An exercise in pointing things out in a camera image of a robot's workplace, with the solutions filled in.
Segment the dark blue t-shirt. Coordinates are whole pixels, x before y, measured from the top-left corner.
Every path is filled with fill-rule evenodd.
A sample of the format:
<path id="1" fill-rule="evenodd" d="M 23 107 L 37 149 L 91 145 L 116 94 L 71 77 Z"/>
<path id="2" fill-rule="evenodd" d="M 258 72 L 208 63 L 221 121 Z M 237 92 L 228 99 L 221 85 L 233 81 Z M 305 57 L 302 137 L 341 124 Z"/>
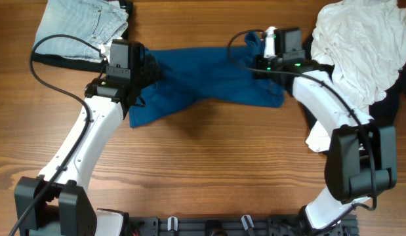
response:
<path id="1" fill-rule="evenodd" d="M 161 79 L 142 90 L 143 108 L 132 106 L 132 128 L 182 111 L 196 102 L 214 98 L 249 106 L 279 108 L 285 95 L 270 80 L 255 79 L 250 71 L 233 64 L 226 47 L 150 50 Z"/>

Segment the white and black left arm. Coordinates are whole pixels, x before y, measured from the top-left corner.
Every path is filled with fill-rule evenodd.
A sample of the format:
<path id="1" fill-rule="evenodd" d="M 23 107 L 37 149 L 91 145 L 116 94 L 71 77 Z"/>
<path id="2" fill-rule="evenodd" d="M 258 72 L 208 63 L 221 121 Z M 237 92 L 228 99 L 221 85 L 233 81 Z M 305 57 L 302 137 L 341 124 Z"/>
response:
<path id="1" fill-rule="evenodd" d="M 115 39 L 110 61 L 77 97 L 81 112 L 64 143 L 35 178 L 22 177 L 14 199 L 11 235 L 130 235 L 125 212 L 93 208 L 87 191 L 94 168 L 130 107 L 143 108 L 142 89 L 160 71 L 145 46 Z"/>

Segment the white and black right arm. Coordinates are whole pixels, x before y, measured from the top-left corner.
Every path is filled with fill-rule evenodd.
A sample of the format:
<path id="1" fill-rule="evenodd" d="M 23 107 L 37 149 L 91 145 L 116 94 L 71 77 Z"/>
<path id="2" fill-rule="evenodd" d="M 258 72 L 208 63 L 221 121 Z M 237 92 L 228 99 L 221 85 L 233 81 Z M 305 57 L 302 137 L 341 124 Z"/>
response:
<path id="1" fill-rule="evenodd" d="M 271 79 L 304 105 L 329 136 L 325 146 L 324 190 L 300 211 L 300 228 L 319 235 L 335 228 L 357 207 L 395 187 L 396 132 L 380 126 L 357 109 L 332 82 L 331 67 L 308 60 L 298 28 L 269 27 L 262 32 L 263 54 L 255 62 L 254 77 Z"/>

